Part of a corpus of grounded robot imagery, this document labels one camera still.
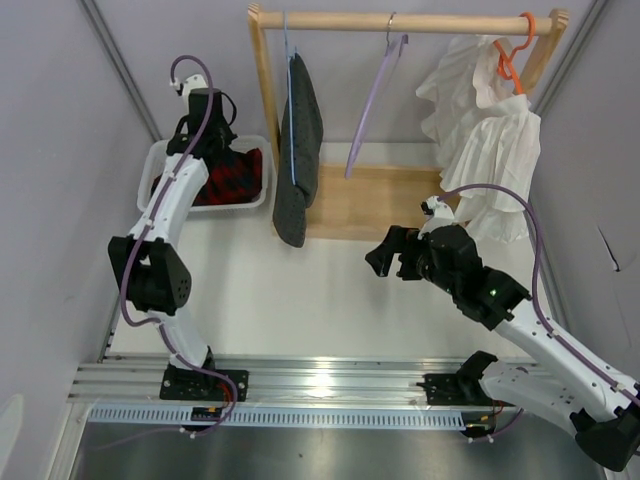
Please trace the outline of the red plaid skirt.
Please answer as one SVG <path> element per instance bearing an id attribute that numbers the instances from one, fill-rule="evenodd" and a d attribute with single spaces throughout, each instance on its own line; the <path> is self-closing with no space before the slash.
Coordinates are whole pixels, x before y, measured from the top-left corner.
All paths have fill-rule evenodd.
<path id="1" fill-rule="evenodd" d="M 262 191 L 262 152 L 258 148 L 247 152 L 227 149 L 209 173 L 194 207 L 250 203 Z"/>

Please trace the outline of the purple hanger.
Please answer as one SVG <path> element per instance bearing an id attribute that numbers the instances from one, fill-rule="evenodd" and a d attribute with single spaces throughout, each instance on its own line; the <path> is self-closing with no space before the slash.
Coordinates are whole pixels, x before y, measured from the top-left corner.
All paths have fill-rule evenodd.
<path id="1" fill-rule="evenodd" d="M 392 12 L 387 21 L 385 31 L 385 52 L 376 76 L 371 84 L 371 88 L 367 95 L 352 139 L 344 173 L 345 179 L 350 179 L 352 177 L 354 166 L 375 113 L 377 100 L 388 88 L 399 60 L 402 57 L 404 47 L 409 43 L 409 35 L 407 33 L 397 33 L 394 36 L 391 36 L 391 30 L 394 26 L 396 15 L 396 11 Z"/>

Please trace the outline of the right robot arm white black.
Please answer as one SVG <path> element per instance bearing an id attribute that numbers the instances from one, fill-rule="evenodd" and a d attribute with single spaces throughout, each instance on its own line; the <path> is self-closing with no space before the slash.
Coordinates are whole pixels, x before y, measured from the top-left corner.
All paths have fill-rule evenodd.
<path id="1" fill-rule="evenodd" d="M 425 280 L 449 294 L 467 318 L 517 345 L 552 374 L 546 382 L 477 352 L 456 380 L 468 403 L 485 397 L 518 406 L 555 424 L 600 466 L 623 471 L 639 450 L 639 383 L 572 337 L 536 307 L 529 291 L 483 264 L 474 240 L 457 225 L 428 233 L 393 225 L 365 260 L 385 277 Z"/>

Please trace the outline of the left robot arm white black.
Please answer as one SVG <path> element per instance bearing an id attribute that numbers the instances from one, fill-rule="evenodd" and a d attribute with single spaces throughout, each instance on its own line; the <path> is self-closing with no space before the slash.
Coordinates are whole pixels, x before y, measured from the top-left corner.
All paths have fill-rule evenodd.
<path id="1" fill-rule="evenodd" d="M 219 89 L 185 89 L 183 95 L 188 113 L 169 142 L 160 180 L 130 232 L 112 237 L 108 255 L 125 322 L 131 327 L 154 326 L 170 352 L 170 364 L 187 369 L 182 388 L 204 400 L 215 392 L 217 376 L 206 368 L 210 348 L 187 307 L 192 277 L 177 244 L 211 167 L 236 135 L 224 117 Z"/>

